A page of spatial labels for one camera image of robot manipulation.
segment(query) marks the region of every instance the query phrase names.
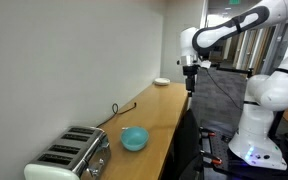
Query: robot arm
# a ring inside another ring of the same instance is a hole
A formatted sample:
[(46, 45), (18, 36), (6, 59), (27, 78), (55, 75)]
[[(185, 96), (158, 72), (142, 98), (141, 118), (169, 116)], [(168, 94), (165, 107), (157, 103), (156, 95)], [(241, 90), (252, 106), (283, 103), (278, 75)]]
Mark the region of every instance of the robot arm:
[[(196, 56), (208, 54), (217, 41), (249, 29), (269, 27), (287, 19), (288, 0), (263, 0), (221, 25), (200, 30), (195, 28), (184, 30), (181, 33), (181, 64), (184, 75), (187, 75), (185, 70), (198, 63)], [(189, 82), (194, 82), (192, 78), (194, 73), (189, 74)], [(251, 166), (285, 170), (287, 165), (280, 149), (267, 135), (273, 123), (273, 111), (286, 108), (288, 108), (288, 58), (271, 76), (255, 75), (249, 79), (243, 113), (238, 130), (229, 143), (230, 150)]]

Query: floor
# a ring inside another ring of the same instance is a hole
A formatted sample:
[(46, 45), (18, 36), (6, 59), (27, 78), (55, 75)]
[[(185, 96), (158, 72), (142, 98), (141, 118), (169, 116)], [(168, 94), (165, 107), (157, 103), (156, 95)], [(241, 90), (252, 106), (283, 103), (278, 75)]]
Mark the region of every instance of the floor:
[[(198, 71), (191, 102), (198, 124), (202, 120), (215, 120), (237, 128), (243, 108), (246, 79), (238, 73), (217, 71), (214, 68), (208, 72), (205, 69)], [(211, 77), (227, 95), (215, 85)], [(277, 133), (288, 133), (288, 122), (284, 119), (281, 120)]]

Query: black cable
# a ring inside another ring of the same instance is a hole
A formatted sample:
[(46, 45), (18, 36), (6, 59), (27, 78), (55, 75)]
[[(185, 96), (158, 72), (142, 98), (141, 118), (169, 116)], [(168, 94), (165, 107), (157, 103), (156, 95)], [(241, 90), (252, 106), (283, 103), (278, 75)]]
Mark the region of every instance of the black cable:
[(206, 69), (206, 72), (207, 72), (208, 76), (210, 76), (210, 78), (212, 79), (212, 81), (214, 82), (214, 84), (215, 84), (221, 91), (223, 91), (223, 93), (224, 93), (227, 97), (229, 97), (229, 98), (231, 99), (231, 101), (233, 102), (233, 104), (234, 104), (238, 109), (243, 110), (242, 108), (240, 108), (240, 107), (235, 103), (235, 101), (231, 98), (231, 96), (230, 96), (228, 93), (226, 93), (226, 92), (215, 82), (215, 80), (212, 78), (212, 76), (211, 76), (210, 73), (208, 72), (208, 69)]
[(113, 114), (110, 118), (108, 118), (106, 121), (104, 121), (104, 122), (102, 122), (101, 124), (97, 125), (96, 127), (98, 128), (98, 127), (102, 126), (103, 124), (107, 123), (107, 122), (110, 121), (116, 114), (124, 114), (124, 113), (126, 113), (126, 112), (128, 112), (128, 111), (130, 111), (130, 110), (132, 110), (132, 109), (134, 109), (134, 108), (136, 108), (136, 102), (134, 103), (134, 106), (131, 107), (130, 109), (125, 110), (125, 111), (123, 111), (123, 112), (121, 112), (121, 113), (118, 113), (118, 105), (117, 105), (116, 103), (114, 103), (114, 104), (112, 105), (112, 111), (113, 111), (114, 114)]

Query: bowl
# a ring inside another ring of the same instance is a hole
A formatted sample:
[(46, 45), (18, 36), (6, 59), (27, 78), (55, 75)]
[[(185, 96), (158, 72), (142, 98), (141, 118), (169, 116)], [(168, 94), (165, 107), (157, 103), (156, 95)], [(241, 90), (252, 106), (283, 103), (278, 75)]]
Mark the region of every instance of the bowl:
[(142, 127), (129, 127), (121, 134), (123, 146), (130, 151), (139, 151), (143, 149), (148, 141), (148, 132)]

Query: silver toaster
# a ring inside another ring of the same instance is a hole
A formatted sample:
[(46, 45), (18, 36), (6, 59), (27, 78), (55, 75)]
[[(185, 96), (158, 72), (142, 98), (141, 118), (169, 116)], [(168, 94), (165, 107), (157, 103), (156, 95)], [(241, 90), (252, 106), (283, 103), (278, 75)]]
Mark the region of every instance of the silver toaster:
[(72, 126), (25, 166), (26, 180), (98, 180), (111, 156), (106, 133)]

